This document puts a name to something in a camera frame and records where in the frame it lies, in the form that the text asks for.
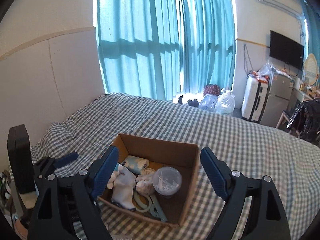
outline round clear container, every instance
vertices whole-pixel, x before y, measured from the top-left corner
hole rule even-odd
[[[175,168],[162,167],[153,175],[152,184],[160,195],[170,197],[180,189],[182,176]]]

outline air conditioner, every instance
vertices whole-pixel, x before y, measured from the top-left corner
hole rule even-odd
[[[301,5],[294,0],[259,0],[259,2],[278,8],[286,13],[301,19],[303,17]]]

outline refrigerator door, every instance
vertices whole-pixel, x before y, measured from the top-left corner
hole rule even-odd
[[[278,75],[273,72],[270,80],[270,94],[284,99],[290,99],[292,88],[290,87],[290,78]]]
[[[260,124],[276,127],[283,110],[287,109],[289,101],[269,94]]]

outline suitcase handle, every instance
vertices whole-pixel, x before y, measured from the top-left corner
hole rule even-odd
[[[258,97],[258,101],[257,101],[257,104],[256,104],[256,111],[258,109],[259,103],[260,103],[260,97]]]

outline white wall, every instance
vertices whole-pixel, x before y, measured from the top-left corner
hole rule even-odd
[[[238,39],[270,45],[270,30],[281,33],[300,43],[300,25],[296,18],[271,6],[259,3],[258,0],[235,0],[237,12]],[[246,87],[244,71],[243,42],[237,41],[237,57],[233,82],[236,108],[240,108]],[[247,43],[254,70],[259,70],[268,60],[269,49]],[[272,60],[279,68],[284,63]]]
[[[93,26],[92,0],[15,0],[0,22],[0,56],[25,42]]]
[[[10,54],[0,60],[0,171],[10,127],[24,123],[34,145],[52,122],[104,94],[92,8],[92,0],[15,0],[0,23],[0,58]]]

